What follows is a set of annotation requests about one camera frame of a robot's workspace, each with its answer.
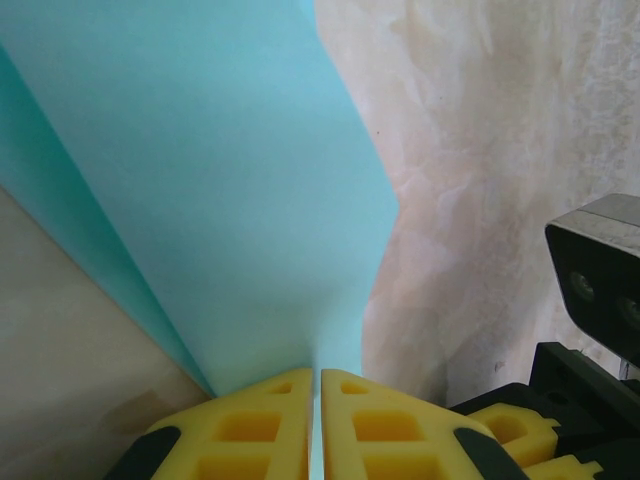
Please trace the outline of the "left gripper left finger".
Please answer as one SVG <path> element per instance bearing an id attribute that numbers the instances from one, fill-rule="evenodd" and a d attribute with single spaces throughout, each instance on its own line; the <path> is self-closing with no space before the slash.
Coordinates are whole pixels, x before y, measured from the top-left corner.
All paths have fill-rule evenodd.
<path id="1" fill-rule="evenodd" d="M 294 369 L 153 424 L 117 479 L 307 479 L 313 373 Z"/>

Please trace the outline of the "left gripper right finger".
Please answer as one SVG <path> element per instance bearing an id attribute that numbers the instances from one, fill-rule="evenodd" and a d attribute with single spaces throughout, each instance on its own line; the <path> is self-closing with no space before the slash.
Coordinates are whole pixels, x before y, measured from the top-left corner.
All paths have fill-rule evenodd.
<path id="1" fill-rule="evenodd" d="M 342 370 L 321 372 L 326 479 L 521 479 L 491 431 Z"/>

